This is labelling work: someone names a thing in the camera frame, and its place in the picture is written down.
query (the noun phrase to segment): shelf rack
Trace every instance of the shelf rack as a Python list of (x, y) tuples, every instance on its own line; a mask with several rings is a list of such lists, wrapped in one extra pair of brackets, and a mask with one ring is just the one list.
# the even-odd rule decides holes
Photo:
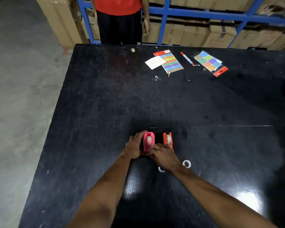
[[(170, 8), (171, 0), (165, 0), (165, 4), (163, 7), (150, 6), (149, 13), (163, 16), (158, 36), (158, 42), (157, 42), (158, 45), (161, 45), (163, 42), (163, 34), (165, 31), (168, 15), (179, 16), (179, 17), (194, 17), (194, 18), (240, 21), (241, 23), (236, 28), (237, 35), (239, 35), (241, 30), (245, 27), (245, 25), (248, 22), (269, 23), (270, 25), (285, 26), (285, 18), (283, 17), (272, 17), (272, 16), (268, 17), (263, 15), (255, 15), (255, 12), (261, 6), (263, 1), (264, 0), (255, 0), (247, 12), (243, 14), (235, 14), (235, 13), (215, 12), (209, 10), (188, 10), (188, 9)], [(78, 3), (82, 17), (84, 19), (85, 26), (87, 28), (87, 33), (89, 35), (91, 44), (100, 44), (99, 40), (94, 40), (86, 12), (86, 8), (92, 9), (91, 2), (86, 0), (78, 0)]]

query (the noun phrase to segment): pink tape dispenser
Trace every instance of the pink tape dispenser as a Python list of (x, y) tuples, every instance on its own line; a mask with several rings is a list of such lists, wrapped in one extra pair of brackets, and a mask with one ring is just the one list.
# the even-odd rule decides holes
[(153, 145), (155, 144), (155, 137), (152, 132), (147, 132), (143, 135), (143, 149), (145, 152), (150, 153)]

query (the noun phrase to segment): concrete floor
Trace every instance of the concrete floor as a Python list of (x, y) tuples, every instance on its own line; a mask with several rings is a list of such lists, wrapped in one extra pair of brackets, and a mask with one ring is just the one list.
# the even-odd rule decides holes
[(0, 0), (0, 228), (16, 228), (70, 55), (36, 0)]

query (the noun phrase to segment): white paper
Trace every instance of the white paper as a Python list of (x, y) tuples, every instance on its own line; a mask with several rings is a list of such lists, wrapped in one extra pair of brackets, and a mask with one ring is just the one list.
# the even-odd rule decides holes
[(156, 67), (166, 63), (160, 56), (153, 57), (145, 62), (152, 70)]

